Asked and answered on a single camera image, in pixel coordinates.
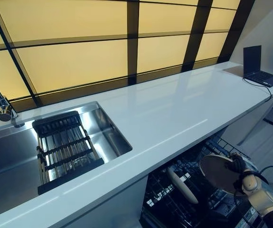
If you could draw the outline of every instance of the black dish rack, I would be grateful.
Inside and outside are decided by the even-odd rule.
[[[37,157],[43,194],[102,164],[77,111],[36,120]]]

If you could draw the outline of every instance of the black frame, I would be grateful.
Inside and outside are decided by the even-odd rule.
[[[77,37],[77,38],[55,38],[42,39],[31,41],[12,42],[5,24],[0,15],[0,35],[4,44],[0,44],[0,50],[7,50],[27,87],[30,96],[24,98],[17,98],[10,100],[14,108],[18,112],[50,105],[65,100],[70,100],[86,95],[96,94],[112,89],[117,89],[125,86],[134,85],[137,83],[170,76],[180,72],[189,71],[195,68],[205,67],[216,63],[226,62],[230,59],[236,43],[242,33],[246,20],[249,16],[254,0],[241,0],[236,10],[234,20],[230,30],[214,30],[209,33],[228,32],[227,38],[223,45],[219,57],[195,61],[198,49],[204,34],[207,19],[212,7],[213,0],[199,0],[198,5],[165,3],[165,2],[150,2],[142,0],[111,0],[111,1],[125,1],[127,2],[127,34],[108,35],[108,36],[92,36],[92,37]],[[194,17],[191,31],[176,31],[176,32],[162,32],[162,33],[145,33],[139,34],[139,10],[140,3],[150,4],[168,4],[196,7],[196,14]],[[162,69],[155,69],[148,72],[137,73],[137,54],[138,54],[138,38],[149,37],[164,37],[164,36],[179,36],[190,35],[186,53],[181,65],[169,66]],[[120,40],[126,39],[128,43],[128,75],[119,78],[104,80],[95,83],[73,86],[70,88],[62,88],[54,91],[47,91],[44,93],[37,93],[33,86],[27,71],[25,70],[22,61],[16,51],[17,48],[68,44],[80,42],[94,42],[103,40]]]

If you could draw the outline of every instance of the laptop keyboard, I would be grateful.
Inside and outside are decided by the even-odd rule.
[[[260,81],[260,82],[263,82],[271,77],[273,77],[273,75],[266,74],[263,72],[256,73],[256,74],[250,76],[250,78],[252,78],[253,80]]]

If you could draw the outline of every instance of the dishwasher rack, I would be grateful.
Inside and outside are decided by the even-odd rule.
[[[77,111],[37,120],[32,125],[38,135],[39,195],[104,164]]]
[[[224,220],[235,209],[233,197],[212,186],[201,173],[199,161],[208,154],[229,157],[243,152],[213,135],[149,174],[143,211],[155,216],[166,227],[205,227],[211,218]],[[189,203],[167,176],[170,167],[197,197],[199,204]]]

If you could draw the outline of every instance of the laptop screen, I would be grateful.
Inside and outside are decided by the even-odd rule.
[[[244,75],[261,69],[261,45],[244,48]]]

